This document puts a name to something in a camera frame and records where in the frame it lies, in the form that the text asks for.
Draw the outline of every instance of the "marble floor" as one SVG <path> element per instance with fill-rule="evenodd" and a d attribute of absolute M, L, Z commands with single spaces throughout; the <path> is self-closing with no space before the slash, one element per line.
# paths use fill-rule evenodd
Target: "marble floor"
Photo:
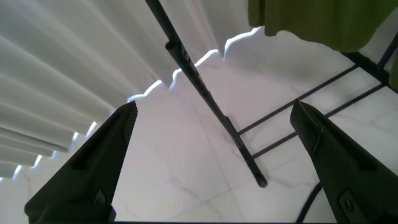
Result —
<path fill-rule="evenodd" d="M 230 47 L 226 58 L 213 54 L 198 67 L 238 130 L 353 66 L 338 52 L 288 33 L 263 40 L 259 32 L 252 38 L 264 44 L 242 41 Z M 327 113 L 378 84 L 357 68 L 304 102 Z M 182 73 L 171 90 L 159 85 L 136 102 L 139 115 L 113 200 L 116 220 L 294 222 L 319 182 L 296 137 L 256 159 L 268 180 L 260 188 L 232 139 Z M 242 135 L 252 154 L 293 131 L 290 111 Z M 398 174 L 397 118 L 397 95 L 383 88 L 331 120 Z M 62 164 L 67 157 L 57 155 L 55 160 Z M 43 175 L 31 170 L 22 174 L 20 181 L 38 181 Z M 28 183 L 29 197 L 40 184 Z M 323 191 L 305 221 L 335 222 Z"/>

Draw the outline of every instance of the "olive green fabric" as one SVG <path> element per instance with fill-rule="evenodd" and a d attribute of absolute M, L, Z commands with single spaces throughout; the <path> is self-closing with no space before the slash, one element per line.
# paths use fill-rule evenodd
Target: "olive green fabric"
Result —
<path fill-rule="evenodd" d="M 265 26 L 267 36 L 281 30 L 340 52 L 364 47 L 398 6 L 398 0 L 249 0 L 249 25 Z M 390 84 L 398 89 L 398 61 Z"/>

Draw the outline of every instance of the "metal rack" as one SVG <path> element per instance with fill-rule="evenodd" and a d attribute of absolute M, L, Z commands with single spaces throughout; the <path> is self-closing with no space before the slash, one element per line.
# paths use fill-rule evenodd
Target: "metal rack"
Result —
<path fill-rule="evenodd" d="M 265 154 L 266 152 L 280 146 L 284 142 L 288 141 L 289 139 L 294 138 L 297 134 L 290 133 L 289 135 L 285 136 L 284 138 L 276 141 L 275 143 L 271 144 L 270 146 L 266 147 L 265 149 L 251 155 L 248 151 L 246 145 L 243 143 L 240 135 L 248 132 L 252 128 L 256 127 L 257 125 L 267 121 L 268 119 L 272 118 L 273 116 L 277 115 L 281 111 L 287 109 L 288 107 L 292 106 L 295 100 L 302 100 L 312 93 L 320 90 L 321 88 L 333 83 L 337 79 L 347 75 L 349 72 L 352 72 L 355 68 L 362 68 L 367 73 L 372 75 L 374 78 L 380 81 L 381 84 L 371 88 L 370 90 L 362 93 L 361 95 L 353 98 L 352 100 L 344 103 L 343 105 L 335 108 L 331 112 L 326 114 L 326 117 L 330 117 L 334 114 L 337 114 L 341 110 L 349 107 L 350 105 L 362 100 L 363 98 L 369 96 L 370 94 L 380 90 L 381 88 L 387 86 L 395 93 L 398 93 L 396 90 L 392 89 L 391 86 L 388 84 L 389 73 L 385 71 L 384 66 L 386 65 L 387 61 L 391 58 L 392 54 L 394 53 L 395 49 L 398 46 L 398 34 L 395 35 L 394 39 L 388 46 L 387 50 L 384 52 L 384 55 L 380 59 L 378 64 L 375 64 L 367 57 L 363 56 L 359 52 L 355 53 L 342 53 L 345 57 L 349 58 L 352 62 L 354 62 L 354 66 L 346 69 L 345 71 L 337 74 L 335 77 L 325 81 L 324 83 L 318 85 L 317 87 L 311 89 L 310 91 L 304 93 L 303 95 L 297 97 L 296 99 L 288 102 L 284 106 L 276 109 L 275 111 L 271 112 L 270 114 L 266 115 L 265 117 L 259 119 L 258 121 L 250 124 L 249 126 L 245 127 L 244 129 L 237 131 L 235 130 L 234 126 L 232 125 L 231 121 L 227 116 L 223 114 L 223 112 L 218 107 L 216 101 L 211 96 L 210 92 L 205 86 L 205 83 L 201 80 L 198 71 L 196 70 L 191 58 L 188 55 L 188 52 L 185 50 L 178 34 L 176 33 L 172 23 L 170 22 L 169 17 L 167 16 L 166 12 L 164 11 L 162 5 L 160 4 L 159 0 L 146 0 L 147 5 L 151 9 L 153 15 L 155 16 L 157 22 L 162 27 L 163 31 L 165 32 L 166 36 L 169 38 L 169 42 L 166 44 L 165 48 L 169 52 L 169 54 L 173 57 L 176 63 L 180 66 L 181 70 L 184 74 L 188 77 L 192 85 L 197 89 L 201 97 L 210 107 L 212 112 L 216 115 L 220 123 L 224 126 L 225 130 L 234 140 L 236 146 L 238 147 L 240 153 L 242 154 L 246 164 L 248 165 L 250 171 L 252 172 L 254 178 L 256 179 L 257 183 L 260 187 L 267 186 L 267 180 L 258 168 L 256 162 L 254 161 L 256 158 L 260 157 L 261 155 Z"/>

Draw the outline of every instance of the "black cable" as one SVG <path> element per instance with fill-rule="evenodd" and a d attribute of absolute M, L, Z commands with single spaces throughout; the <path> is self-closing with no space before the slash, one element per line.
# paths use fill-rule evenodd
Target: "black cable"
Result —
<path fill-rule="evenodd" d="M 303 208 L 301 209 L 300 215 L 297 218 L 296 223 L 303 223 L 305 216 L 307 215 L 307 212 L 310 210 L 312 202 L 315 200 L 315 197 L 317 197 L 319 191 L 321 191 L 322 185 L 321 183 L 318 183 L 312 190 L 310 196 L 308 196 L 307 201 L 305 202 Z"/>

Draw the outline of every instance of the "curtain fold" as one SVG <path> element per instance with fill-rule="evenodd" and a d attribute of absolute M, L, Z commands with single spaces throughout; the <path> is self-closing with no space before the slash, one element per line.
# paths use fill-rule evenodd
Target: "curtain fold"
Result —
<path fill-rule="evenodd" d="M 251 30 L 245 1 L 161 3 L 194 62 Z M 178 66 L 166 43 L 145 1 L 1 1 L 0 177 L 68 152 L 129 97 L 169 86 Z"/>

